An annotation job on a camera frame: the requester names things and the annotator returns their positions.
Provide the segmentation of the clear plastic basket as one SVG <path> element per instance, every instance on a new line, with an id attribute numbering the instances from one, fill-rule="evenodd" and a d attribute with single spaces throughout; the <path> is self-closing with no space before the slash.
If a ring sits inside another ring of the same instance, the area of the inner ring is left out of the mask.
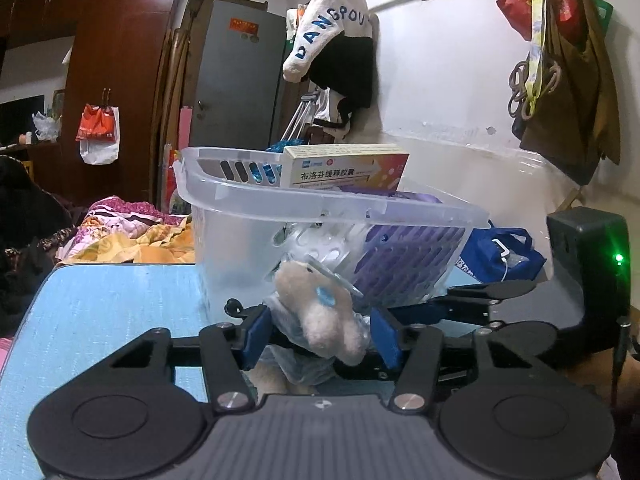
<path id="1" fill-rule="evenodd" d="M 174 163 L 177 193 L 191 207 L 195 263 L 209 321 L 230 299 L 250 307 L 274 292 L 284 260 L 314 258 L 337 273 L 345 233 L 382 212 L 382 195 L 281 188 L 280 154 L 187 148 Z"/>

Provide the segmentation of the beige plush toy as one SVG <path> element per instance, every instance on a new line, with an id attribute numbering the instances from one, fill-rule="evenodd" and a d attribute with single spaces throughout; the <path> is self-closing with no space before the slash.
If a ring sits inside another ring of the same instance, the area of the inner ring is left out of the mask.
<path id="1" fill-rule="evenodd" d="M 266 299 L 274 327 L 292 344 L 268 344 L 246 376 L 266 394 L 311 394 L 335 376 L 333 365 L 359 365 L 370 347 L 367 319 L 354 311 L 352 285 L 320 264 L 283 261 Z"/>

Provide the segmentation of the ibuprofen medicine box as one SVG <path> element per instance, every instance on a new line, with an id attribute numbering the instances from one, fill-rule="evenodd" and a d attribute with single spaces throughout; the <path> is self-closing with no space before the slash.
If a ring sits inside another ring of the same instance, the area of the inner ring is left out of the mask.
<path id="1" fill-rule="evenodd" d="M 409 153 L 395 144 L 287 146 L 280 158 L 281 188 L 397 190 Z"/>

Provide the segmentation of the blue shopping bag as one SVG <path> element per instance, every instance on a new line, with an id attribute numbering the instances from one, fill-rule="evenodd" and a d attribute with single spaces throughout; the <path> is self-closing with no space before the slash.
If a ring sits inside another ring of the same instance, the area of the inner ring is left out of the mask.
<path id="1" fill-rule="evenodd" d="M 526 229 L 490 226 L 472 231 L 457 268 L 481 283 L 535 281 L 545 263 Z"/>

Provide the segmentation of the purple packet in basket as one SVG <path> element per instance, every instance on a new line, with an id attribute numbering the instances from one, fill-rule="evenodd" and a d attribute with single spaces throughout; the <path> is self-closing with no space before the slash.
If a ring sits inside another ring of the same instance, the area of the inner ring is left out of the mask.
<path id="1" fill-rule="evenodd" d="M 345 233 L 348 255 L 335 270 L 362 295 L 356 311 L 416 304 L 430 296 L 450 272 L 472 229 L 486 211 L 429 188 L 382 195 L 382 212 Z"/>

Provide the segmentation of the brown hanging tote bag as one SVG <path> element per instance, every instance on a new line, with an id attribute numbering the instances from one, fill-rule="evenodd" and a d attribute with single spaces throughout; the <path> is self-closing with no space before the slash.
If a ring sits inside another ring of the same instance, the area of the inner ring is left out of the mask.
<path id="1" fill-rule="evenodd" d="M 620 162 L 620 111 L 596 0 L 533 0 L 529 55 L 511 73 L 512 133 L 578 185 Z"/>

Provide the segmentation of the yellow patterned blanket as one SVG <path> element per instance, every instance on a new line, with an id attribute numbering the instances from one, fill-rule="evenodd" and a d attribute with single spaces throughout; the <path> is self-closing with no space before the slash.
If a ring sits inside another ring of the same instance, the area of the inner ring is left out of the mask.
<path id="1" fill-rule="evenodd" d="M 190 264 L 195 262 L 192 219 L 181 217 L 175 226 L 157 223 L 139 236 L 105 226 L 92 229 L 56 254 L 57 266 L 73 264 Z"/>

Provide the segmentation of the blue plastic garbage bag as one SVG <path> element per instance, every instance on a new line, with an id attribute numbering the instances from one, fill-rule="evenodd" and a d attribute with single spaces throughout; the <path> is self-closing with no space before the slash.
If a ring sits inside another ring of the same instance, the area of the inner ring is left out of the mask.
<path id="1" fill-rule="evenodd" d="M 267 152 L 270 153 L 283 153 L 285 148 L 289 146 L 299 146 L 306 145 L 307 141 L 305 139 L 288 139 L 288 140 L 280 140 L 275 144 L 270 145 L 267 148 Z"/>

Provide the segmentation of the black clothes pile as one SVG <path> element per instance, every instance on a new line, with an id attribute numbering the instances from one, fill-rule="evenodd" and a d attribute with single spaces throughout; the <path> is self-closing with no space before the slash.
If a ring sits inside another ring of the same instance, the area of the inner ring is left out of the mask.
<path id="1" fill-rule="evenodd" d="M 32 182 L 18 160 L 1 157 L 1 336 L 14 336 L 53 270 L 47 240 L 73 226 L 68 211 Z"/>

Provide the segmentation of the orange white hanging bag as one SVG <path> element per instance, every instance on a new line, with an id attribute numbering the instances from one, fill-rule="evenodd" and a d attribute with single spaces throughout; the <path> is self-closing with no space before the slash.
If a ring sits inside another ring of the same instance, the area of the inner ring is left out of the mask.
<path id="1" fill-rule="evenodd" d="M 75 140 L 85 164 L 106 166 L 116 162 L 120 147 L 119 108 L 86 104 Z"/>

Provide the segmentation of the red hanging plastic bag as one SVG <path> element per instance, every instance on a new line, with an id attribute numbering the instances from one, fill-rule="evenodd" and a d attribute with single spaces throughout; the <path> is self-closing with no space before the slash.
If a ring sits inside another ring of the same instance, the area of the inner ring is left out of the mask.
<path id="1" fill-rule="evenodd" d="M 525 41 L 532 40 L 532 0 L 497 0 L 497 6 Z M 554 0 L 556 24 L 571 44 L 581 44 L 587 35 L 584 8 L 580 0 Z"/>

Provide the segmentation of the grey metal door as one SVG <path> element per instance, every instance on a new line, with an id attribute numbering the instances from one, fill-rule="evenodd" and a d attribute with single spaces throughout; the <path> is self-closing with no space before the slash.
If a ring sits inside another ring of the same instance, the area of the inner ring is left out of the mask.
<path id="1" fill-rule="evenodd" d="M 192 146 L 268 148 L 284 47 L 282 16 L 214 2 L 192 106 Z"/>

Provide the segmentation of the white and black hanging jacket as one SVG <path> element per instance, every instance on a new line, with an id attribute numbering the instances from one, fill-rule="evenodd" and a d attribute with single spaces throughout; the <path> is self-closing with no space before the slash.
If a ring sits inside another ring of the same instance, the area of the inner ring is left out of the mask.
<path id="1" fill-rule="evenodd" d="M 312 123 L 342 140 L 352 114 L 371 106 L 374 62 L 367 0 L 309 0 L 282 75 L 291 84 L 309 80 L 320 89 Z"/>

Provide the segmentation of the black television screen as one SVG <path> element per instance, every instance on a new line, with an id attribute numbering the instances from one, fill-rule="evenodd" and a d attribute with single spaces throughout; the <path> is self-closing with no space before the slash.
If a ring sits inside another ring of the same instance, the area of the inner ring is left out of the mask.
<path id="1" fill-rule="evenodd" d="M 32 131 L 32 115 L 44 110 L 44 95 L 30 96 L 0 104 L 0 143 L 15 144 L 21 134 Z"/>

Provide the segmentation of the dark red wooden wardrobe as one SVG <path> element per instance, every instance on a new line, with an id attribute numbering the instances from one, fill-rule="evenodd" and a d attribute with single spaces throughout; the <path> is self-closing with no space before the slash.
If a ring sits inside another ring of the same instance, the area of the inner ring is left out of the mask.
<path id="1" fill-rule="evenodd" d="M 177 0 L 1 0 L 1 47 L 71 36 L 62 131 L 36 148 L 35 180 L 45 190 L 89 205 L 117 195 L 149 202 L 155 195 L 160 74 Z M 118 159 L 85 164 L 75 140 L 85 105 L 119 110 Z"/>

